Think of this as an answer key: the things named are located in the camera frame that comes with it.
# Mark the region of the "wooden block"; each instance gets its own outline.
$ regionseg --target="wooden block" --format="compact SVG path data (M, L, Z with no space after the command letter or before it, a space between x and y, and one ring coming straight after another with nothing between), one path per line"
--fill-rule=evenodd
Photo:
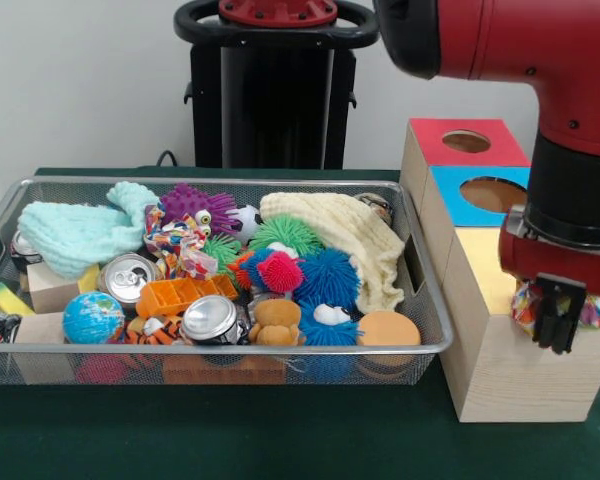
M458 418L584 421L600 388L600 330L579 328L570 354L534 344L510 317L516 284L500 270L498 235L456 229L443 282L456 337L441 359Z
M456 227L500 227L511 205L526 203L529 171L527 167L431 167Z
M428 165L531 165L500 119L413 118L409 124Z
M62 313L23 317L15 343L65 343L62 317ZM63 353L14 353L13 359L27 385L66 383L75 378L71 362Z
M489 149L468 153L443 143L447 133L459 131L473 131L487 137ZM494 226L504 219L502 213L483 210L469 203L460 191L465 182L484 177L502 178L524 188L528 181L528 165L529 161L501 120L411 120L400 183L413 199L440 282L449 258L454 224ZM509 207L508 198L499 198L507 190L497 194L489 188L463 191L478 204L495 204L502 211Z
M67 304L80 293L96 289L99 267L93 265L78 280L67 280L42 262L27 266L29 292L36 313L64 311Z
M218 365L213 356L166 355L164 383L171 385L283 385L285 364L265 355L245 355L235 363Z
M22 317L15 343L65 343L62 318L62 312Z
M443 142L462 130L488 137L489 148L475 153L485 145L475 136ZM600 330L578 329L572 353L556 355L510 316L516 282L500 269L499 227L510 205L526 199L519 190L509 195L468 180L525 187L528 166L500 121L410 123L401 183L416 204L453 317L454 342L441 360L462 422L583 421L600 387Z

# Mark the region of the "green tablecloth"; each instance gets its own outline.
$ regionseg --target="green tablecloth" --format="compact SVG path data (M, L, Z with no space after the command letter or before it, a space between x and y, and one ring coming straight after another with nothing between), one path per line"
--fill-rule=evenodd
M397 177L172 167L38 174ZM0 387L0 478L169 476L599 480L600 394L584 424L463 425L437 359L415 387Z

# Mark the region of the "orange ice cube tray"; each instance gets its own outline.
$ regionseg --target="orange ice cube tray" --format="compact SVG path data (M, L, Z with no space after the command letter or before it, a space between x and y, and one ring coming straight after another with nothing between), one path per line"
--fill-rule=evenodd
M136 312L144 318L154 315L178 315L193 302L207 295L223 295L230 300L238 298L238 292L227 275L216 275L210 280L159 280L148 283L142 289Z

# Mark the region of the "brown teddy bear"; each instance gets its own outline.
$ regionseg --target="brown teddy bear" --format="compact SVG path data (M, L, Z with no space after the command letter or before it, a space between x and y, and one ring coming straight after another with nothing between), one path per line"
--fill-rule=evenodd
M293 346L298 344L302 317L300 307L291 300L274 298L258 303L254 310L256 323L249 341L258 345Z

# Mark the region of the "metal mesh basket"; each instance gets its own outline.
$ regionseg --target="metal mesh basket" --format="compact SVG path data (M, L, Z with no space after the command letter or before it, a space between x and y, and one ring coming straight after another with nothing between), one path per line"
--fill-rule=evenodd
M0 282L30 304L8 254L22 209L33 201L102 204L119 179L34 177L12 186L0 204ZM393 228L406 242L397 285L405 301L397 311L420 329L415 347L265 347L0 344L0 384L415 384L452 340L420 225L400 185L365 181L252 181L239 179L128 178L162 195L187 181L209 193L228 192L238 204L258 205L278 191L377 193L394 208Z

